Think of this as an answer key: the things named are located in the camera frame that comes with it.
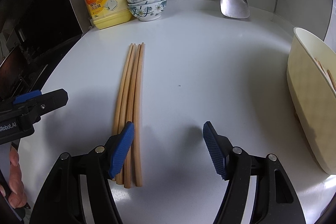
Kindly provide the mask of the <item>person's left hand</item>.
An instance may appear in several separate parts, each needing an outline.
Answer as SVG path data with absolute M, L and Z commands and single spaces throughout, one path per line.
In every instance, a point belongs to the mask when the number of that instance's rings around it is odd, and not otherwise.
M 13 208 L 24 207 L 27 203 L 27 195 L 22 182 L 22 171 L 19 164 L 19 154 L 18 151 L 11 146 L 9 153 L 10 159 L 10 177 L 9 177 L 9 187 L 11 189 L 11 194 L 9 195 L 9 204 Z

